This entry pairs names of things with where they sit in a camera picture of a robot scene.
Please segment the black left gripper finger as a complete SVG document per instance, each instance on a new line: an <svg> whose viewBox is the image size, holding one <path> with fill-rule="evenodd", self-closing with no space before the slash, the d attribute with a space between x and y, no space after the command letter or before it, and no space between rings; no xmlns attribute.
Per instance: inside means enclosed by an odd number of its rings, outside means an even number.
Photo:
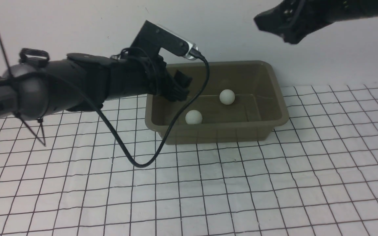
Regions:
<svg viewBox="0 0 378 236"><path fill-rule="evenodd" d="M184 74L180 70L177 70L174 74L174 80L180 85L182 88L188 88L193 80L192 77Z"/></svg>
<svg viewBox="0 0 378 236"><path fill-rule="evenodd" d="M182 102L187 99L189 90L179 86L163 87L162 96L170 102Z"/></svg>

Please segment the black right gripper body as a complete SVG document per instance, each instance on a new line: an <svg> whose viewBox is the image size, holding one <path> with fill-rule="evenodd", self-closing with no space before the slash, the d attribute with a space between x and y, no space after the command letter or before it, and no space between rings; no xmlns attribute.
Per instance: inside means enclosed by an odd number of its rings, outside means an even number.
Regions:
<svg viewBox="0 0 378 236"><path fill-rule="evenodd" d="M291 45L331 25L327 14L339 0L284 0L254 17L258 30L274 34Z"/></svg>

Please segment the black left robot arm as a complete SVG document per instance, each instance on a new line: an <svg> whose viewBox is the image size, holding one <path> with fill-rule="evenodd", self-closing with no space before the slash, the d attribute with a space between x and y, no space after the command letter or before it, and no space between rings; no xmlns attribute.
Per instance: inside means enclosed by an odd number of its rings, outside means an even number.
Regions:
<svg viewBox="0 0 378 236"><path fill-rule="evenodd" d="M160 55L147 57L139 49L110 58L69 53L63 60L32 57L29 49L20 62L0 77L0 119L18 115L32 121L61 111L93 112L85 94L98 109L107 100L143 94L185 101L192 78L180 71L171 75Z"/></svg>

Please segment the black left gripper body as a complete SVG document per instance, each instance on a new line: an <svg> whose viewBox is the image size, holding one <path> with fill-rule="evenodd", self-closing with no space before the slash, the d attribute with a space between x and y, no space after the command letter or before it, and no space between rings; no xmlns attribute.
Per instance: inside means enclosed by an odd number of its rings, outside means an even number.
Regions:
<svg viewBox="0 0 378 236"><path fill-rule="evenodd" d="M110 67L106 100L151 94L163 96L163 87L176 86L160 55L116 60Z"/></svg>

